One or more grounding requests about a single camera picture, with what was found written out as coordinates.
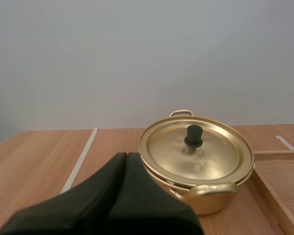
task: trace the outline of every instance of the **lid knob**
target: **lid knob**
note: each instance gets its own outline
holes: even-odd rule
[[[184,142],[187,146],[192,148],[198,148],[202,146],[202,128],[197,125],[191,125],[187,127],[187,137],[185,137]]]

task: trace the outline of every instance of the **wooden table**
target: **wooden table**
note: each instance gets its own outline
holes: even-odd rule
[[[234,126],[255,151],[294,146],[294,124]],[[137,152],[143,129],[100,129],[73,187],[100,169],[117,152]],[[29,131],[0,145],[0,227],[18,209],[61,192],[92,130]],[[225,210],[199,218],[207,235],[283,235],[271,211],[248,181]]]

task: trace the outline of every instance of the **white line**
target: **white line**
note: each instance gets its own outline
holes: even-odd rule
[[[71,186],[72,186],[72,184],[74,182],[74,179],[77,176],[77,173],[78,173],[78,171],[79,171],[79,169],[80,169],[80,167],[81,167],[81,165],[82,165],[82,163],[83,163],[83,161],[84,161],[84,159],[86,157],[86,154],[87,154],[90,146],[93,143],[93,140],[95,138],[96,133],[97,133],[97,128],[93,129],[93,132],[91,133],[91,135],[90,135],[90,137],[89,137],[89,139],[88,139],[82,153],[80,154],[80,156],[79,156],[79,158],[78,158],[78,160],[77,160],[77,162],[76,162],[70,176],[68,177],[66,183],[64,184],[63,189],[61,190],[60,194],[68,191],[71,188]]]
[[[290,150],[294,150],[294,147],[287,142],[282,136],[276,136],[277,139],[279,139],[282,143],[284,143],[285,146],[287,146]]]

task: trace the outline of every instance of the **aluminum pot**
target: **aluminum pot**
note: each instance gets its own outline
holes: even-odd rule
[[[254,167],[243,136],[189,110],[174,111],[149,126],[140,137],[139,152],[156,182],[197,215],[225,208]]]

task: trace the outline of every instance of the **pot handle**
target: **pot handle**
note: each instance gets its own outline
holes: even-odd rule
[[[190,191],[184,195],[169,187],[171,193],[182,201],[189,201],[197,197],[217,195],[217,194],[236,194],[239,188],[236,183],[216,184],[216,185],[198,185],[192,187]]]
[[[187,110],[187,109],[181,109],[181,110],[176,110],[174,112],[172,112],[170,114],[170,117],[173,117],[174,115],[177,115],[177,114],[188,114],[189,116],[194,116],[194,113],[190,110]]]

